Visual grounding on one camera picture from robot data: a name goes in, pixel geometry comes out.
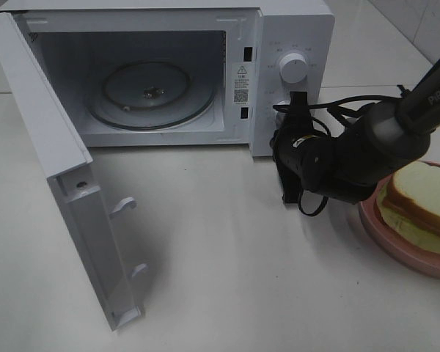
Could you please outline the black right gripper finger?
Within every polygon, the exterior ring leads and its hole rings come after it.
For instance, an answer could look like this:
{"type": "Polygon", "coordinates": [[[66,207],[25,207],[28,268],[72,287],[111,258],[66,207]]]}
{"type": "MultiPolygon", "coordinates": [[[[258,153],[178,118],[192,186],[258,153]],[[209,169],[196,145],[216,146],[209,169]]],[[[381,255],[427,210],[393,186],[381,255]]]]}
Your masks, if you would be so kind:
{"type": "Polygon", "coordinates": [[[307,114],[307,92],[293,91],[290,93],[290,113],[307,114]]]}
{"type": "Polygon", "coordinates": [[[299,196],[302,193],[300,178],[282,162],[277,163],[276,167],[282,187],[282,201],[286,205],[298,204],[299,196]]]}

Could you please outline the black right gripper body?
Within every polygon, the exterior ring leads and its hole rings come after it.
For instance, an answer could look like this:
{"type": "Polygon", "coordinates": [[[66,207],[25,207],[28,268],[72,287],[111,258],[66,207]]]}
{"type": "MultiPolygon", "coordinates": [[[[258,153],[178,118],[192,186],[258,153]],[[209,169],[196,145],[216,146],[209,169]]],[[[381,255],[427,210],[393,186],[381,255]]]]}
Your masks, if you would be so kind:
{"type": "Polygon", "coordinates": [[[282,162],[298,176],[324,175],[332,164],[330,130],[309,112],[285,113],[281,127],[274,131],[271,148],[275,164],[282,162]]]}

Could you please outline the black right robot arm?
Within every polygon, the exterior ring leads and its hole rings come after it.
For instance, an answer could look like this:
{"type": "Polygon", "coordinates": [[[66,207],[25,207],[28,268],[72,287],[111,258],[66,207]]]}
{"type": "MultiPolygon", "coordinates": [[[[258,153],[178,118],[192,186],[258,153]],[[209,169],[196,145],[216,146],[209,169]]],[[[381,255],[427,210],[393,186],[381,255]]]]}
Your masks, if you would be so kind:
{"type": "Polygon", "coordinates": [[[304,192],[322,200],[355,204],[369,198],[378,182],[430,146],[440,126],[440,58],[413,89],[400,96],[356,95],[330,103],[308,103],[306,92],[273,108],[283,120],[271,140],[282,200],[300,205],[304,192]]]}

